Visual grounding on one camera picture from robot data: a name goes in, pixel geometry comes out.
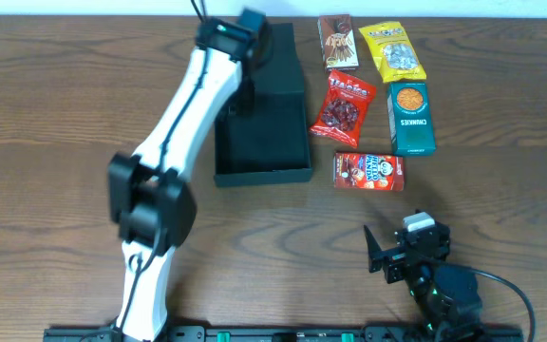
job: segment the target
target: red box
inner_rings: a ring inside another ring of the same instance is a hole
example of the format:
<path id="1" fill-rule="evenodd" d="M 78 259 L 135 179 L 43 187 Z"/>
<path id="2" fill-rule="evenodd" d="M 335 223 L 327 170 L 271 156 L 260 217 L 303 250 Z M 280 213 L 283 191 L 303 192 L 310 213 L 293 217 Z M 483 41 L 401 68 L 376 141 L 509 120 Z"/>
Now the red box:
<path id="1" fill-rule="evenodd" d="M 335 153 L 334 187 L 387 191 L 405 188 L 402 157 L 364 153 Z"/>

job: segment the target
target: white wall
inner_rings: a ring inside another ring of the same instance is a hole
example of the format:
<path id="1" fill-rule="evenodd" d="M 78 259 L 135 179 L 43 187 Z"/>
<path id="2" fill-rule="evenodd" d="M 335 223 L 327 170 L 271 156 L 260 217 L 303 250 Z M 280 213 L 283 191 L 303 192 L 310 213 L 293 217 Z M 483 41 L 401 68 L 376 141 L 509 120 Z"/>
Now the white wall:
<path id="1" fill-rule="evenodd" d="M 269 16 L 460 16 L 547 18 L 546 0 L 206 0 L 212 15 L 244 7 Z M 194 15 L 189 0 L 0 0 L 0 14 Z"/>

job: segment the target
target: black joint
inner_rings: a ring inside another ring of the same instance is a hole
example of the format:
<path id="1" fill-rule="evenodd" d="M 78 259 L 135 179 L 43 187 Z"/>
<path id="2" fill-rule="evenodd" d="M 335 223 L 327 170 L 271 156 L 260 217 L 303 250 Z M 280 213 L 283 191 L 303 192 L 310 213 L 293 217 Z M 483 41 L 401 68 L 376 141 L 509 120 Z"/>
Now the black joint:
<path id="1" fill-rule="evenodd" d="M 140 164 L 141 157 L 115 155 L 108 167 L 111 220 L 119 236 L 137 241 L 163 256 L 180 246 L 196 218 L 196 202 L 176 170 L 157 177 L 154 169 Z M 160 239 L 156 245 L 156 235 Z"/>
<path id="2" fill-rule="evenodd" d="M 213 48 L 230 55 L 230 60 L 242 62 L 245 74 L 257 65 L 270 41 L 271 27 L 265 14 L 245 9 L 236 23 L 210 18 L 198 30 L 196 45 Z"/>

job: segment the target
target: green connector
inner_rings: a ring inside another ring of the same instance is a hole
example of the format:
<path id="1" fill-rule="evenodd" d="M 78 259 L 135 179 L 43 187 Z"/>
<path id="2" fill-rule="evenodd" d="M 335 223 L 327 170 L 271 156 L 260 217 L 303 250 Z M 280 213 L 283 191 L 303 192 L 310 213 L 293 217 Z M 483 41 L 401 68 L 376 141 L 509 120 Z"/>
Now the green connector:
<path id="1" fill-rule="evenodd" d="M 341 342 L 353 342 L 353 333 L 347 333 L 347 332 L 342 333 Z"/>
<path id="2" fill-rule="evenodd" d="M 231 339 L 232 339 L 232 336 L 228 332 L 217 333 L 217 342 L 229 342 Z"/>

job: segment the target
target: red snack bag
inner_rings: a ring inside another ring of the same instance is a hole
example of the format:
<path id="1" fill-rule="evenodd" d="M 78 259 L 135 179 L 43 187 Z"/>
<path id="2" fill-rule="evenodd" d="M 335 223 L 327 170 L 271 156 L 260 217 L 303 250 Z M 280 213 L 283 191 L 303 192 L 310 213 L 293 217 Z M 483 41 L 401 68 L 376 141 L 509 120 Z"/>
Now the red snack bag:
<path id="1" fill-rule="evenodd" d="M 402 191 L 404 166 L 401 157 L 335 153 L 334 187 Z"/>
<path id="2" fill-rule="evenodd" d="M 374 85 L 338 70 L 331 71 L 327 97 L 310 132 L 358 147 L 360 126 L 375 92 Z"/>

